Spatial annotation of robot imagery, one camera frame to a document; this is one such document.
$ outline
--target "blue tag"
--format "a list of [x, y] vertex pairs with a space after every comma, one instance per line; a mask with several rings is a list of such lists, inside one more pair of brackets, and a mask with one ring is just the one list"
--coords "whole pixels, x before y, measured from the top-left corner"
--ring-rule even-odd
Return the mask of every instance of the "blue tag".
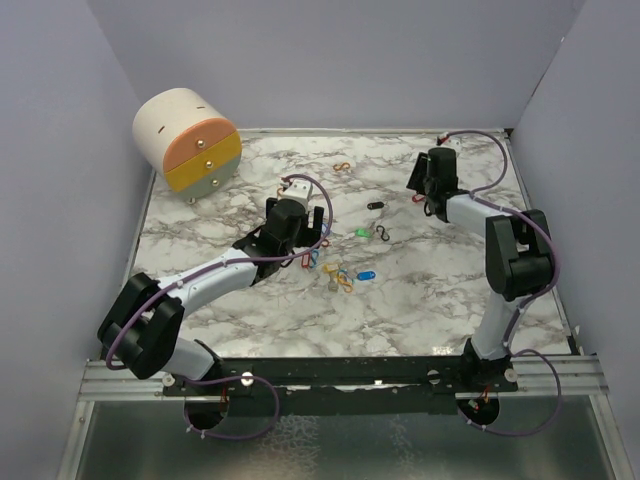
[[368, 271], [368, 272], [360, 272], [356, 278], [358, 280], [373, 280], [376, 278], [376, 272]]

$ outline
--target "bolt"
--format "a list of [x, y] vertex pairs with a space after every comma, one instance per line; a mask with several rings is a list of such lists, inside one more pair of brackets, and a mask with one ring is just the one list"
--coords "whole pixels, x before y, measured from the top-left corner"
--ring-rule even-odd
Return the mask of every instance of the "bolt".
[[176, 379], [173, 378], [173, 375], [167, 373], [164, 377], [162, 377], [162, 384], [165, 387], [171, 387], [174, 383], [176, 383]]
[[507, 382], [515, 383], [518, 380], [518, 374], [513, 368], [507, 368], [504, 371], [504, 378], [507, 380]]

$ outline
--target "marble surface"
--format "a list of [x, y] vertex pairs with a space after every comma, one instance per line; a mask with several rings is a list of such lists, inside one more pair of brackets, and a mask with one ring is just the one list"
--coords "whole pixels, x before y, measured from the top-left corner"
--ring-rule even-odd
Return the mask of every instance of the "marble surface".
[[[459, 152], [463, 188], [485, 185], [500, 173], [499, 150], [489, 140], [465, 136]], [[157, 178], [140, 237], [135, 271], [158, 277], [208, 261], [264, 221], [265, 200], [279, 178], [305, 173], [329, 191], [335, 223], [331, 246], [319, 262], [374, 270], [347, 294], [332, 293], [321, 269], [296, 260], [265, 282], [230, 293], [187, 318], [181, 336], [200, 339], [223, 356], [438, 355], [461, 352], [478, 326], [489, 295], [484, 241], [462, 229], [426, 218], [405, 189], [419, 151], [434, 135], [289, 136], [244, 138], [243, 159], [232, 180], [209, 198], [186, 205]], [[335, 172], [336, 163], [351, 169]], [[510, 165], [491, 201], [524, 208]], [[383, 201], [382, 210], [367, 203]], [[313, 204], [323, 204], [315, 192]], [[382, 224], [391, 239], [354, 235]], [[551, 295], [529, 309], [514, 349], [569, 351]]]

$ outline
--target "gray wall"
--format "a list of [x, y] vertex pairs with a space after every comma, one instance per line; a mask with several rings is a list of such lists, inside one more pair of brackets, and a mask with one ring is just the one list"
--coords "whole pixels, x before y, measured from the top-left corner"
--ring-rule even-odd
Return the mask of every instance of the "gray wall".
[[139, 99], [241, 127], [513, 127], [583, 0], [87, 0]]
[[0, 2], [0, 478], [51, 479], [148, 168], [81, 0]]
[[589, 0], [513, 146], [564, 258], [560, 293], [596, 351], [640, 476], [640, 2]]

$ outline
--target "orange clip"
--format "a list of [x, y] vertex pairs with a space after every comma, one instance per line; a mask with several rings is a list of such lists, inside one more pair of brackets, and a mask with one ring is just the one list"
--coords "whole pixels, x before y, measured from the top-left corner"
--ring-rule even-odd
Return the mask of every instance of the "orange clip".
[[342, 288], [344, 288], [345, 292], [353, 292], [353, 285], [351, 285], [351, 282], [348, 280], [347, 276], [344, 273], [338, 274], [338, 283], [342, 285]]
[[349, 170], [350, 168], [351, 168], [351, 164], [350, 164], [349, 162], [344, 162], [343, 164], [336, 163], [336, 164], [333, 166], [333, 169], [334, 169], [336, 172], [339, 172], [339, 171], [341, 171], [341, 170]]

